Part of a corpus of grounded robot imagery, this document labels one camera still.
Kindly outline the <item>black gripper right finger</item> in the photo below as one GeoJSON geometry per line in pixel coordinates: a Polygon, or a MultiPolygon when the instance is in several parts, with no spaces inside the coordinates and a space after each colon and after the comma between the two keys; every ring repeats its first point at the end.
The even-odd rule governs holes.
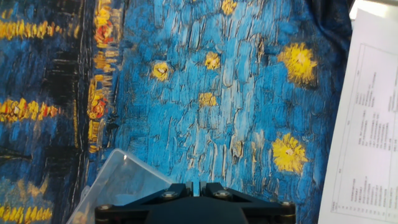
{"type": "Polygon", "coordinates": [[[293,202],[268,202],[248,194],[241,193],[220,183],[199,183],[201,197],[209,197],[222,205],[223,213],[238,215],[245,218],[247,223],[295,223],[295,204],[293,202]]]}

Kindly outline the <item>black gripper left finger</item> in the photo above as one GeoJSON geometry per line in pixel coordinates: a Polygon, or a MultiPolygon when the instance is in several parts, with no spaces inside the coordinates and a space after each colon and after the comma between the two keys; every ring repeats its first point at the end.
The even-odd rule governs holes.
{"type": "Polygon", "coordinates": [[[99,205],[95,208],[95,224],[141,222],[156,206],[192,196],[193,182],[187,182],[186,184],[172,184],[167,189],[162,189],[125,205],[99,205]]]}

